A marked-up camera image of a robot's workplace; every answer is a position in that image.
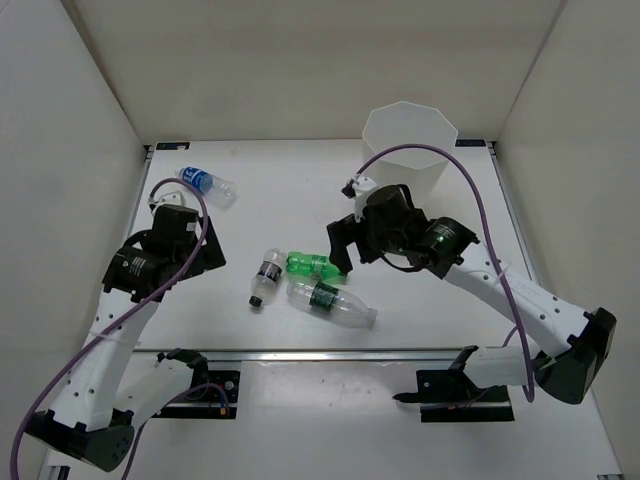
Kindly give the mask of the blue label plastic bottle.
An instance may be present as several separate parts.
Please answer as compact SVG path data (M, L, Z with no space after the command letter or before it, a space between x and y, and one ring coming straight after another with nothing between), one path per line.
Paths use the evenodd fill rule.
M176 171L179 180L191 185L213 205L227 209L237 200L237 187L233 182L197 167L187 166Z

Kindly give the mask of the clear green label bottle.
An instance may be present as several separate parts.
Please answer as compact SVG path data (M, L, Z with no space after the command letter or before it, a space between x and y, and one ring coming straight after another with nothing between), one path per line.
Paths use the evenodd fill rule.
M378 311L355 295L321 281L294 278L286 294L290 304L301 311L345 328L371 328Z

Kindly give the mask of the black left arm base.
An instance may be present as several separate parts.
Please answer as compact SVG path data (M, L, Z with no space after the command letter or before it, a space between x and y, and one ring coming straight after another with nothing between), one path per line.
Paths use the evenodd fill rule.
M193 392L182 394L156 414L154 419L235 420L241 381L239 362L210 362L207 376L198 380Z

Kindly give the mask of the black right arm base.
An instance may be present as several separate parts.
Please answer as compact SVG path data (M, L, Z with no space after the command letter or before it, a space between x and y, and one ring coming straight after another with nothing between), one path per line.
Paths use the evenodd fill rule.
M422 423L515 420L506 386L478 388L455 370L418 370L416 378Z

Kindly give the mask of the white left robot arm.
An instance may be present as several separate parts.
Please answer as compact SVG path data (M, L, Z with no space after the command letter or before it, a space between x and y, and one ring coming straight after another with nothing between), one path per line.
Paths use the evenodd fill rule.
M103 277L96 331L58 373L62 386L46 409L33 404L19 432L104 472L136 447L144 424L179 398L198 400L216 389L201 353L174 349L151 374L120 383L137 341L164 294L180 281L224 266L207 214L179 205L156 208L150 229L128 238Z

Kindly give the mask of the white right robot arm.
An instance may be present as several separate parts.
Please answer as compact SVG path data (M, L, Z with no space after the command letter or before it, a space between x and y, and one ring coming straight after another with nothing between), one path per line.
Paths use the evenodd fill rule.
M495 252L466 226L450 217L428 218L415 207L404 184L379 186L351 180L342 193L354 211L330 223L330 260L347 274L348 246L360 261L404 257L405 273L428 271L489 305L523 335L521 347L466 348L449 375L449 387L470 400L483 389L532 384L563 403L583 401L611 350L615 316L599 307L588 312L509 272Z

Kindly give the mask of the white octagonal plastic bin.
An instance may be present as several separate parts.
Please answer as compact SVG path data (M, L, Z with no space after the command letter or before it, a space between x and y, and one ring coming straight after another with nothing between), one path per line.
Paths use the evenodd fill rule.
M430 145L451 154L457 138L458 130L438 109L400 101L370 113L362 132L363 160L406 144ZM414 205L425 208L448 164L438 153L404 148L377 160L364 175L380 186L407 185Z

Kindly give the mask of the green plastic bottle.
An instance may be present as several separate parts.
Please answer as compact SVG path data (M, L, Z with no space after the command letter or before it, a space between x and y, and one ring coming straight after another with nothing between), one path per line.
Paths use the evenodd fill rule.
M317 281L341 282L346 279L346 275L330 262L328 256L298 251L291 251L288 254L285 270L291 275Z

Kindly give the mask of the small black label bottle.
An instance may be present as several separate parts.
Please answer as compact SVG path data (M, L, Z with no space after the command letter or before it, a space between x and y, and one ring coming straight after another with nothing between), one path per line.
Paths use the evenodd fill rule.
M260 309L276 296L278 282L286 268L287 253L273 248L265 252L261 265L251 282L249 305Z

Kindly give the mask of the aluminium table front rail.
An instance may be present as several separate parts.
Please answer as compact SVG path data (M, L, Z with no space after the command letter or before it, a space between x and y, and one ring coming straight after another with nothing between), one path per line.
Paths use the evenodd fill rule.
M451 363L462 349L279 349L204 350L214 362L445 362Z

